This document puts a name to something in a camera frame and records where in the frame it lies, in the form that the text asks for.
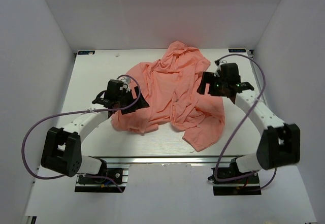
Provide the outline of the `salmon pink jacket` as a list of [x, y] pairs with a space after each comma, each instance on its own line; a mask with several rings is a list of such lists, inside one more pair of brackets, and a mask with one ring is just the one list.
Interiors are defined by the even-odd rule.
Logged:
[[202, 74], [211, 62], [198, 48], [176, 41], [155, 62], [141, 62], [127, 74], [135, 80], [149, 104], [148, 108], [112, 116], [112, 126], [119, 131], [148, 133], [169, 122], [183, 131], [183, 139], [197, 152], [215, 144], [225, 127], [223, 99], [197, 93]]

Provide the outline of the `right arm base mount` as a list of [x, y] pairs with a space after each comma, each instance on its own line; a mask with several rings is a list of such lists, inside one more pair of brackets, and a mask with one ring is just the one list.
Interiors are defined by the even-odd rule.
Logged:
[[229, 166], [217, 169], [218, 179], [240, 178], [231, 181], [218, 181], [214, 176], [215, 168], [211, 170], [212, 175], [207, 180], [212, 183], [215, 196], [257, 196], [262, 194], [257, 173], [249, 177], [243, 177], [245, 173], [240, 173], [237, 166], [234, 163], [230, 163]]

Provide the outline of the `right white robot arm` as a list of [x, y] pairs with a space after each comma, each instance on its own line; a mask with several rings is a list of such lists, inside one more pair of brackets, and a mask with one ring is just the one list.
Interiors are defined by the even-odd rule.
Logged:
[[261, 136], [255, 153], [232, 160], [226, 179], [240, 183], [249, 173], [294, 165], [300, 161], [299, 127], [284, 122], [257, 98], [254, 87], [241, 81], [236, 63], [222, 64], [214, 73], [203, 72], [197, 92], [229, 98], [245, 113]]

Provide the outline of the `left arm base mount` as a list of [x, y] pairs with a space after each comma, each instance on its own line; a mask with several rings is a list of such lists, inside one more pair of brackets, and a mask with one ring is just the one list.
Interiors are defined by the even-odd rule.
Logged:
[[128, 182], [128, 167], [108, 167], [102, 177], [78, 175], [76, 193], [123, 193]]

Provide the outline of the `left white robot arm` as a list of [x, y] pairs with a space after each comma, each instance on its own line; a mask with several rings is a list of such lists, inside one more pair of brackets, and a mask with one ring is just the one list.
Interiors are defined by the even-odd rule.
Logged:
[[106, 162], [82, 154], [82, 142], [100, 124], [120, 112], [122, 115], [148, 108], [139, 84], [131, 88], [130, 82], [111, 79], [107, 88], [92, 101], [72, 122], [61, 128], [52, 127], [46, 135], [41, 166], [64, 176], [90, 175], [97, 183], [107, 178]]

